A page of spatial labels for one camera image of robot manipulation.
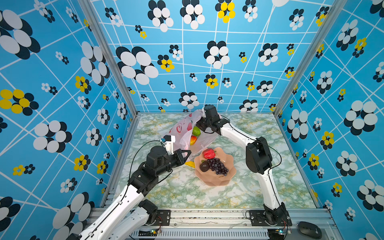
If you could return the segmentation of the green kiwi half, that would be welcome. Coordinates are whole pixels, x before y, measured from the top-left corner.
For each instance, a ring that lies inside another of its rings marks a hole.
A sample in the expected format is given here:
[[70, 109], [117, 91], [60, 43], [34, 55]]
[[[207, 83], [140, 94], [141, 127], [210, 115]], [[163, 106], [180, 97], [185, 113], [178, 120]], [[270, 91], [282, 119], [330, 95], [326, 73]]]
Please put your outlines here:
[[192, 134], [195, 137], [199, 137], [201, 135], [201, 130], [198, 127], [194, 127]]

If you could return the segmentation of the small yellow red mango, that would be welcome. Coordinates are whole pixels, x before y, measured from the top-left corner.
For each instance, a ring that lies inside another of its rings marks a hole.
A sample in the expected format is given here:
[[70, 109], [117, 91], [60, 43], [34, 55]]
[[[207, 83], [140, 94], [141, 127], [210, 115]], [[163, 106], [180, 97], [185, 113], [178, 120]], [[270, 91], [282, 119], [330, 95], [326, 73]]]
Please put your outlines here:
[[191, 136], [190, 145], [193, 146], [196, 143], [197, 139], [198, 138], [196, 136]]

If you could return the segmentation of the pink plastic bag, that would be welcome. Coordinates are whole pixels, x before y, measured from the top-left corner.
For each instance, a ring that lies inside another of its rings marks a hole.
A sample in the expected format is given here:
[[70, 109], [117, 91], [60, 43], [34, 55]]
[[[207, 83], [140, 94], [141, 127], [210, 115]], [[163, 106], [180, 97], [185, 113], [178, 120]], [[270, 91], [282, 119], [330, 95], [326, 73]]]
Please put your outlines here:
[[202, 115], [203, 110], [196, 110], [182, 118], [168, 132], [165, 133], [165, 135], [172, 135], [176, 137], [174, 151], [178, 149], [192, 151], [187, 162], [191, 161], [191, 156], [206, 149], [219, 136], [216, 133], [207, 134], [201, 131], [201, 135], [197, 137], [198, 139], [196, 143], [193, 146], [190, 145], [190, 139], [191, 136], [193, 136], [193, 128], [196, 127], [196, 123], [201, 119]]

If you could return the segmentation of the dark purple plum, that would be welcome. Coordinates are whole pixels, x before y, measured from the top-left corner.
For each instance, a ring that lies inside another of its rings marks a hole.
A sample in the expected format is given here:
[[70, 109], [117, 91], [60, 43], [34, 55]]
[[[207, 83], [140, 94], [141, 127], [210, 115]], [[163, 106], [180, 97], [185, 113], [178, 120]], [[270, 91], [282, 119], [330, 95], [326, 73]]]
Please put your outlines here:
[[208, 164], [208, 163], [206, 163], [206, 162], [203, 162], [203, 163], [201, 163], [200, 164], [200, 170], [201, 170], [201, 172], [207, 172], [208, 170], [210, 170], [211, 169], [211, 167], [210, 167], [210, 165]]

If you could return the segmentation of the red strawberry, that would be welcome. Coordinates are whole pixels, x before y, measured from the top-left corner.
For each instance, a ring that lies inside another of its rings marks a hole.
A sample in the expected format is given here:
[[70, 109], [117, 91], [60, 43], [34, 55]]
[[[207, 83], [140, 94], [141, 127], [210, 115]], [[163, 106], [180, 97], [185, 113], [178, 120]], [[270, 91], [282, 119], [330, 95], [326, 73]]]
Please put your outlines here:
[[206, 160], [214, 159], [216, 157], [216, 153], [214, 149], [206, 149], [203, 151], [203, 157]]

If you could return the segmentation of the dark purple grape bunch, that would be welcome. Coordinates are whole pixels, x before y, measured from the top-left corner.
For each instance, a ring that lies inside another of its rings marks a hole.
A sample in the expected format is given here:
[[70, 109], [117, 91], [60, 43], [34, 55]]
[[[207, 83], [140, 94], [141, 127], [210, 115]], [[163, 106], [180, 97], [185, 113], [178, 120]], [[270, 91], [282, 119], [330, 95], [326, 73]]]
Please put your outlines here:
[[211, 167], [210, 170], [215, 172], [217, 175], [226, 176], [228, 174], [229, 169], [224, 165], [224, 163], [220, 159], [214, 158], [207, 160], [207, 162]]

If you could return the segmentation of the yellow flat piece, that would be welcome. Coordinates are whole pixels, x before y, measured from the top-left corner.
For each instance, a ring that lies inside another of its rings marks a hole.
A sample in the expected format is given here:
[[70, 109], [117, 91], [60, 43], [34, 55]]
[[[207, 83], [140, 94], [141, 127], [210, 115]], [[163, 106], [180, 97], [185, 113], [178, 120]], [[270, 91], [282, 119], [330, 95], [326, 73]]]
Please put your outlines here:
[[185, 163], [186, 166], [189, 166], [189, 167], [192, 167], [192, 168], [195, 168], [195, 163], [193, 161], [188, 161]]

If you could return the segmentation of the pink scalloped fruit plate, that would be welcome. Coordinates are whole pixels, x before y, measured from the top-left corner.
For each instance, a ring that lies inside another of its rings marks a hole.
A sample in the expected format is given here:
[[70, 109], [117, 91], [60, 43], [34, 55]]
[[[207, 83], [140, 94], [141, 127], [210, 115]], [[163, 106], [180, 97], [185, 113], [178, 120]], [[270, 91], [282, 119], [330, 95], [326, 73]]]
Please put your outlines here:
[[234, 157], [222, 148], [204, 150], [194, 163], [196, 176], [210, 187], [228, 185], [237, 173]]

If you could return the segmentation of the left green circuit board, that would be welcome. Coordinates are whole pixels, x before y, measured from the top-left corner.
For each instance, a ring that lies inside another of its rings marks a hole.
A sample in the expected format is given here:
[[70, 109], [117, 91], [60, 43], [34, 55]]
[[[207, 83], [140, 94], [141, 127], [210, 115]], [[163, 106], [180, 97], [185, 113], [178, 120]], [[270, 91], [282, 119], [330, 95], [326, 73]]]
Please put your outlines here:
[[157, 237], [161, 233], [162, 233], [162, 231], [160, 229], [149, 230], [149, 231], [142, 231], [142, 230], [140, 230], [139, 233], [138, 233], [138, 236], [139, 237]]

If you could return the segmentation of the green circuit board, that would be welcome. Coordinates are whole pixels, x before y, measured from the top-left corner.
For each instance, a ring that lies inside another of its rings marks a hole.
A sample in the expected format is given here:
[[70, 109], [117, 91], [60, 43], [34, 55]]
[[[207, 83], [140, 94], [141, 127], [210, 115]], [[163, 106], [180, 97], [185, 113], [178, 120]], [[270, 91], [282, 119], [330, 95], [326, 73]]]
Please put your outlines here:
[[268, 230], [270, 240], [284, 240], [285, 234], [282, 230]]
[[161, 233], [162, 233], [162, 231], [160, 229], [149, 230], [149, 231], [142, 231], [142, 230], [140, 230], [139, 233], [138, 233], [138, 236], [139, 237], [157, 237]]

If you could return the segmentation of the right green circuit board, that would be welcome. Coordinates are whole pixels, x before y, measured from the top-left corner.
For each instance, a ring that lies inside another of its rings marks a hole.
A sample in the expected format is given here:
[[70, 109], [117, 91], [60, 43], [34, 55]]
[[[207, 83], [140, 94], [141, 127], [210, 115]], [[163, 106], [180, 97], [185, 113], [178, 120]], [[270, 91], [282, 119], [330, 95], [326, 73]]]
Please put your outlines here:
[[268, 230], [270, 240], [284, 240], [285, 234], [282, 230]]

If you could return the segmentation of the black computer mouse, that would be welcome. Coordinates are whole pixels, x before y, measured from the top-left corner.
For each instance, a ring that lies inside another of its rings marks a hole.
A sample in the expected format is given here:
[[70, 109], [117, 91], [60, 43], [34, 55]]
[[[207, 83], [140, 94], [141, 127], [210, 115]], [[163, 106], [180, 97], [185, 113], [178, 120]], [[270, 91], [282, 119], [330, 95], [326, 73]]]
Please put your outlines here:
[[299, 222], [298, 229], [303, 235], [315, 240], [320, 240], [323, 237], [321, 229], [317, 225], [309, 222]]

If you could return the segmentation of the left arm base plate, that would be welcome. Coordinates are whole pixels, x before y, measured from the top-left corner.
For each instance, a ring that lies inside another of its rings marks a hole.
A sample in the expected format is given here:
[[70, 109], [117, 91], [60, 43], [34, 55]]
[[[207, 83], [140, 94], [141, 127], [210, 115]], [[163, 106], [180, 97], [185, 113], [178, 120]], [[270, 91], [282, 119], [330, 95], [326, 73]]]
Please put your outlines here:
[[171, 211], [157, 210], [153, 213], [144, 208], [136, 208], [125, 218], [129, 226], [142, 223], [143, 226], [168, 226], [170, 224]]

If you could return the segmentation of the aluminium front rail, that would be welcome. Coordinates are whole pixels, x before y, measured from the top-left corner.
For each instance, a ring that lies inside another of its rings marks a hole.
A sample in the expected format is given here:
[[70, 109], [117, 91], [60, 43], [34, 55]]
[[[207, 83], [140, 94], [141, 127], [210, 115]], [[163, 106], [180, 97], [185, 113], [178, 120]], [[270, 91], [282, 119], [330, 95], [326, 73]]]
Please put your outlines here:
[[[91, 214], [93, 224], [105, 209]], [[323, 234], [321, 240], [340, 240], [338, 230], [329, 211], [325, 209], [290, 209], [291, 227], [253, 227], [246, 218], [246, 211], [236, 209], [171, 209], [168, 226], [141, 226], [125, 240], [269, 240], [268, 230], [282, 230], [285, 240], [311, 240], [300, 233], [299, 222], [317, 225]], [[157, 237], [139, 237], [140, 230], [162, 231]]]

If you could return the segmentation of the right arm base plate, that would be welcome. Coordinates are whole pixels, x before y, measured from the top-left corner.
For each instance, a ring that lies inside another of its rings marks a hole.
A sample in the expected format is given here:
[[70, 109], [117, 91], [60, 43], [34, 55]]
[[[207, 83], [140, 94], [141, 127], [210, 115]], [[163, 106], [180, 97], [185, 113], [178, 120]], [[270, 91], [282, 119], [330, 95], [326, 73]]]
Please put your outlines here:
[[246, 218], [251, 221], [253, 227], [291, 227], [292, 220], [288, 212], [269, 212], [265, 210], [246, 211]]

